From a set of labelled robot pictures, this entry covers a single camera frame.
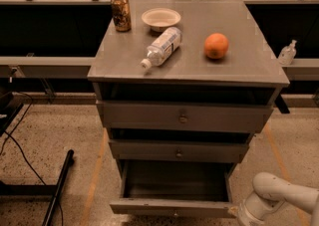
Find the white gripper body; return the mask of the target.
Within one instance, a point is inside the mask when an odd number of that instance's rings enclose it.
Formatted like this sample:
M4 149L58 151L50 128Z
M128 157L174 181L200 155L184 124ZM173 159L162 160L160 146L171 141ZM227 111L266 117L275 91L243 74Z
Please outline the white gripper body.
M251 192L239 204L237 220L240 226L262 226L268 215L279 211L283 206L283 201L265 199Z

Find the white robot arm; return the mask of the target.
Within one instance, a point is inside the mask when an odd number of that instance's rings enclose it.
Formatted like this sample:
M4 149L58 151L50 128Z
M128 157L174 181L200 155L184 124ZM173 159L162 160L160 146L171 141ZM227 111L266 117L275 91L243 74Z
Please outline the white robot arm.
M318 188L293 184L268 172L256 174L252 188L246 199L228 209L240 226L263 226L270 214L286 204L310 214L310 226L319 226Z

